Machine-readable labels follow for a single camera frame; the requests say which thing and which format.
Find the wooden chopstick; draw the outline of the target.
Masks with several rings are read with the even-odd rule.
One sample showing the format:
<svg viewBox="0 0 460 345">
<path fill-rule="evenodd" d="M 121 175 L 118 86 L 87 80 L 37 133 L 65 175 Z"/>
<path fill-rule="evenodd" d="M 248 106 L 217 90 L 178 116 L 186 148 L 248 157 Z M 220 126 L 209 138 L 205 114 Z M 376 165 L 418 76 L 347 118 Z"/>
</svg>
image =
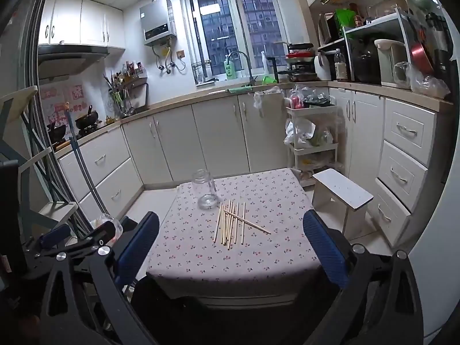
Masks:
<svg viewBox="0 0 460 345">
<path fill-rule="evenodd" d="M 239 216 L 239 202 L 235 205 L 234 215 Z M 235 217 L 235 233 L 234 233 L 234 245 L 238 242 L 238 232 L 239 232 L 239 219 Z"/>
<path fill-rule="evenodd" d="M 229 245 L 229 210 L 231 210 L 231 200 L 228 201 L 228 204 L 225 205 L 225 229 L 224 229 L 224 236 L 225 236 L 225 239 L 224 239 L 224 242 L 225 242 L 225 245 L 228 246 Z"/>
<path fill-rule="evenodd" d="M 233 216 L 232 211 L 234 210 L 234 201 L 230 200 L 229 201 L 229 206 L 228 206 L 228 232 L 227 232 L 227 248 L 228 250 L 231 248 L 231 240 L 232 240 L 232 228 L 233 228 Z"/>
<path fill-rule="evenodd" d="M 236 202 L 233 201 L 231 203 L 231 210 L 230 210 L 231 213 L 234 213 L 235 205 L 236 205 Z M 229 248 L 231 248 L 231 246 L 234 243 L 234 233 L 235 233 L 235 219 L 232 216 L 230 216 L 230 223 L 231 224 L 230 224 L 230 232 L 229 232 Z"/>
<path fill-rule="evenodd" d="M 225 245 L 225 204 L 224 203 L 221 203 L 220 211 L 221 211 L 221 219 L 220 219 L 220 223 L 221 223 L 221 244 Z"/>
<path fill-rule="evenodd" d="M 219 230 L 219 227 L 220 227 L 220 221 L 221 221 L 221 204 L 218 207 L 218 218 L 217 218 L 216 226 L 215 226 L 215 229 L 214 229 L 214 237 L 213 237 L 213 242 L 214 243 L 216 243 L 216 241 L 218 239 L 218 230 Z"/>
<path fill-rule="evenodd" d="M 242 217 L 237 216 L 237 215 L 234 215 L 234 213 L 231 213 L 231 212 L 228 211 L 228 210 L 225 210 L 225 213 L 228 214 L 229 216 L 234 217 L 234 218 L 237 217 L 240 221 L 243 220 Z M 250 222 L 250 221 L 248 221 L 248 220 L 246 220 L 246 219 L 244 219 L 244 222 L 245 222 L 246 224 L 248 224 L 249 226 L 251 226 L 252 228 L 255 228 L 255 229 L 258 229 L 259 231 L 264 232 L 265 234 L 271 234 L 271 232 L 269 232 L 269 231 L 266 230 L 265 228 L 263 228 L 263 227 L 257 225 L 256 223 L 252 223 L 252 222 Z"/>
<path fill-rule="evenodd" d="M 242 203 L 242 234 L 241 234 L 241 245 L 244 245 L 244 237 L 245 237 L 245 227 L 246 227 L 246 223 L 244 222 L 244 219 L 245 219 L 245 215 L 246 215 L 246 203 L 243 202 Z"/>
</svg>

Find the clear glass jar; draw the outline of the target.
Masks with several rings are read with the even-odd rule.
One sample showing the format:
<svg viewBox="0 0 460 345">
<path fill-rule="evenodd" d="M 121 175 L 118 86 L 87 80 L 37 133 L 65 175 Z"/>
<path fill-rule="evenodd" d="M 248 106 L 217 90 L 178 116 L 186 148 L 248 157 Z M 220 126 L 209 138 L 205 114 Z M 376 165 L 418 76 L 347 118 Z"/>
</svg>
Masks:
<svg viewBox="0 0 460 345">
<path fill-rule="evenodd" d="M 210 210 L 218 206 L 220 200 L 217 189 L 208 170 L 197 170 L 192 177 L 192 186 L 200 209 Z"/>
</svg>

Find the kitchen faucet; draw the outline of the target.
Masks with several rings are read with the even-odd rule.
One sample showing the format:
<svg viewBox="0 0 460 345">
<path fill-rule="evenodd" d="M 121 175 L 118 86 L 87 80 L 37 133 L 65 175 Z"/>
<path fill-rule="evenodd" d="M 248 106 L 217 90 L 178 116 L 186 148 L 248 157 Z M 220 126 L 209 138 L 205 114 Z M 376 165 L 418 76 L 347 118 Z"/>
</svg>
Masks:
<svg viewBox="0 0 460 345">
<path fill-rule="evenodd" d="M 251 61 L 250 61 L 249 56 L 245 52 L 243 52 L 243 51 L 231 51 L 228 54 L 226 64 L 228 65 L 230 60 L 235 55 L 239 56 L 240 62 L 242 63 L 242 68 L 245 69 L 245 71 L 247 72 L 247 75 L 249 76 L 249 81 L 248 81 L 249 86 L 250 87 L 255 86 L 256 85 L 256 80 L 255 80 L 255 78 L 253 76 L 253 69 L 252 69 Z"/>
</svg>

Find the white step stool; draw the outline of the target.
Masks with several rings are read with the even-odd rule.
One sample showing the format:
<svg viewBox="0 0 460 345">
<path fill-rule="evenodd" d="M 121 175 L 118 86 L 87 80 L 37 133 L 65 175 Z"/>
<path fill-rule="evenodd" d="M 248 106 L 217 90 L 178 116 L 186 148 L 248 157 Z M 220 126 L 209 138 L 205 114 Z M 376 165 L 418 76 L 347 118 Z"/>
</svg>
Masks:
<svg viewBox="0 0 460 345">
<path fill-rule="evenodd" d="M 334 200 L 345 206 L 342 233 L 348 240 L 362 236 L 366 225 L 367 206 L 373 195 L 333 168 L 313 175 L 315 187 L 312 206 L 319 210 Z"/>
</svg>

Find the cherry print tablecloth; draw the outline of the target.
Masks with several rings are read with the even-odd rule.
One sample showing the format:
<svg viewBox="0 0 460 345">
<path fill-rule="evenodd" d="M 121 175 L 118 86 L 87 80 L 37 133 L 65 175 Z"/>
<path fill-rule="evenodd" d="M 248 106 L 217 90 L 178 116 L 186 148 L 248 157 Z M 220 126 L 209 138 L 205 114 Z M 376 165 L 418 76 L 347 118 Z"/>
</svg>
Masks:
<svg viewBox="0 0 460 345">
<path fill-rule="evenodd" d="M 163 282 L 223 286 L 305 278 L 320 262 L 302 229 L 311 202 L 289 168 L 221 178 L 221 204 L 202 210 L 190 183 L 150 250 L 147 273 Z"/>
</svg>

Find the black wok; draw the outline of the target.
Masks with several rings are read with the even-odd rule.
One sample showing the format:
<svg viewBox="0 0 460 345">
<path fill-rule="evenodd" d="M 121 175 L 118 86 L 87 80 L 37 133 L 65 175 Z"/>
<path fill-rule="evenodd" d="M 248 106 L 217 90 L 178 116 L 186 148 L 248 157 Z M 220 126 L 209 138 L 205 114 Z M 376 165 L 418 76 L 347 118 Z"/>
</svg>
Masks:
<svg viewBox="0 0 460 345">
<path fill-rule="evenodd" d="M 76 127 L 78 130 L 87 129 L 93 125 L 96 125 L 98 121 L 98 113 L 93 109 L 93 106 L 88 107 L 87 113 L 75 120 Z"/>
</svg>

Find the white rolling cart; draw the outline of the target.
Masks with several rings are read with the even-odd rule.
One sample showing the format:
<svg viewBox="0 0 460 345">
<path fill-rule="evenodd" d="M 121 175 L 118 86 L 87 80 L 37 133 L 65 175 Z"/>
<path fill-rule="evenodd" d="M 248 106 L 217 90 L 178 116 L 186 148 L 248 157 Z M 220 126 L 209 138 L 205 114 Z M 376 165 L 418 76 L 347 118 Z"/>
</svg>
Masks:
<svg viewBox="0 0 460 345">
<path fill-rule="evenodd" d="M 303 188 L 314 185 L 313 176 L 339 168 L 338 107 L 320 94 L 303 97 L 294 93 L 285 99 L 287 121 L 284 144 L 288 164 Z"/>
</svg>

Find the white plastic bag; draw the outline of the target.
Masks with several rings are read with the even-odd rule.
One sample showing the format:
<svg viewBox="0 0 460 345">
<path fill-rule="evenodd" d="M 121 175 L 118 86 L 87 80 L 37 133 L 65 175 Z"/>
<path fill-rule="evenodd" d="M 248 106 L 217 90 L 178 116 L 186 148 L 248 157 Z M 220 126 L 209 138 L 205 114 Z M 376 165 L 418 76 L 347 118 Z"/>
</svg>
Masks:
<svg viewBox="0 0 460 345">
<path fill-rule="evenodd" d="M 284 92 L 279 86 L 274 86 L 268 90 L 257 91 L 253 95 L 253 106 L 258 110 L 261 118 L 264 117 L 265 111 L 270 106 L 283 109 L 284 105 Z"/>
</svg>

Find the plastic bottle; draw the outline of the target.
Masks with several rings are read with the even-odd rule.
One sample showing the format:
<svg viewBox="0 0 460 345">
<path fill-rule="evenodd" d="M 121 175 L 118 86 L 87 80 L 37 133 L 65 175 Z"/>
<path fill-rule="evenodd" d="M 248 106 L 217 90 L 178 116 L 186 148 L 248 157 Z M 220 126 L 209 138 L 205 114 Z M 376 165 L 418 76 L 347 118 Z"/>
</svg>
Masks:
<svg viewBox="0 0 460 345">
<path fill-rule="evenodd" d="M 345 56 L 339 48 L 337 48 L 334 53 L 334 68 L 337 81 L 348 80 L 348 70 L 345 61 Z"/>
</svg>

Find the stacked pots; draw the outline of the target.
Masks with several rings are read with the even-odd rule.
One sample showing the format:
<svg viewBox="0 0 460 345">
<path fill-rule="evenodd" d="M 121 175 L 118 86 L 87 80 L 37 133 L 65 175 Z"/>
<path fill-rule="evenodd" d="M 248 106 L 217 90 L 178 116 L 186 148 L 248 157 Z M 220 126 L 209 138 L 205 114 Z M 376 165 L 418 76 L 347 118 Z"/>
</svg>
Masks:
<svg viewBox="0 0 460 345">
<path fill-rule="evenodd" d="M 286 76 L 292 83 L 317 81 L 318 76 L 314 60 L 316 53 L 311 43 L 287 44 L 285 55 L 287 68 L 278 70 L 280 76 Z"/>
</svg>

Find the white electric kettle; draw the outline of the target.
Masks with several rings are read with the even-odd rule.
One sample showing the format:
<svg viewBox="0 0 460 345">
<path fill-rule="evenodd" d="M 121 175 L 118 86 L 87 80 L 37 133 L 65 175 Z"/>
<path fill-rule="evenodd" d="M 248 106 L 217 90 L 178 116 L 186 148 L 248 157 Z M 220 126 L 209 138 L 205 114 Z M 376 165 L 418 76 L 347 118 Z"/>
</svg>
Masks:
<svg viewBox="0 0 460 345">
<path fill-rule="evenodd" d="M 380 65 L 380 82 L 382 86 L 401 88 L 396 83 L 396 70 L 394 66 L 399 62 L 406 62 L 405 45 L 400 41 L 389 39 L 376 39 L 374 45 L 377 49 Z"/>
</svg>

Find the red pan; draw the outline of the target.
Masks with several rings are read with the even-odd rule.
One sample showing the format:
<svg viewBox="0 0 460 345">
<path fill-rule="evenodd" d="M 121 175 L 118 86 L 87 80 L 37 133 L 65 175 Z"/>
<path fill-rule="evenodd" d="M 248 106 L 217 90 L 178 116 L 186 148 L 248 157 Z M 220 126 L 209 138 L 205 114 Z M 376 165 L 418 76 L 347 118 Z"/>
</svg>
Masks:
<svg viewBox="0 0 460 345">
<path fill-rule="evenodd" d="M 422 43 L 415 43 L 410 48 L 411 58 L 414 66 L 424 75 L 432 76 L 434 68 L 432 66 L 428 52 Z"/>
</svg>

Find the grey water heater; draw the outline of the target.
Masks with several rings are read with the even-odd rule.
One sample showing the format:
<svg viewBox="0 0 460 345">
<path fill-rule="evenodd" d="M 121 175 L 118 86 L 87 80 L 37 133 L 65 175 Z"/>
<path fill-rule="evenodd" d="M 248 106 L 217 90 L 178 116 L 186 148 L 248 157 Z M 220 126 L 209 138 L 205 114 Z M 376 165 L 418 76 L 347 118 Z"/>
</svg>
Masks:
<svg viewBox="0 0 460 345">
<path fill-rule="evenodd" d="M 170 0 L 153 0 L 139 9 L 144 44 L 154 46 L 177 36 Z"/>
</svg>

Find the black microwave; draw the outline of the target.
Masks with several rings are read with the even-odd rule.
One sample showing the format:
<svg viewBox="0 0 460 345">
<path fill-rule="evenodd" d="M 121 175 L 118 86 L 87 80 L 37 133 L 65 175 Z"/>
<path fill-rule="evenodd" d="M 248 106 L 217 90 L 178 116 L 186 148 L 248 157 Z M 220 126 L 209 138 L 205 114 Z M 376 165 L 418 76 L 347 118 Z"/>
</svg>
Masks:
<svg viewBox="0 0 460 345">
<path fill-rule="evenodd" d="M 338 22 L 337 13 L 321 13 L 318 20 L 320 46 L 343 38 L 343 28 Z"/>
</svg>

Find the window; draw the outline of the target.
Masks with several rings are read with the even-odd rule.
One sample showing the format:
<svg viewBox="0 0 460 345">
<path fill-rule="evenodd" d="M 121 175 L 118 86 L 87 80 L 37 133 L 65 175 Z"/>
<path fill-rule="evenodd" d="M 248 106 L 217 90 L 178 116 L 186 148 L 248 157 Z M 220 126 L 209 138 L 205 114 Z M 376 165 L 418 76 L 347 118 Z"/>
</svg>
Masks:
<svg viewBox="0 0 460 345">
<path fill-rule="evenodd" d="M 231 51 L 245 52 L 253 76 L 287 68 L 286 29 L 277 0 L 183 0 L 191 66 L 198 86 L 227 80 L 224 61 Z M 237 78 L 249 77 L 238 55 Z"/>
</svg>

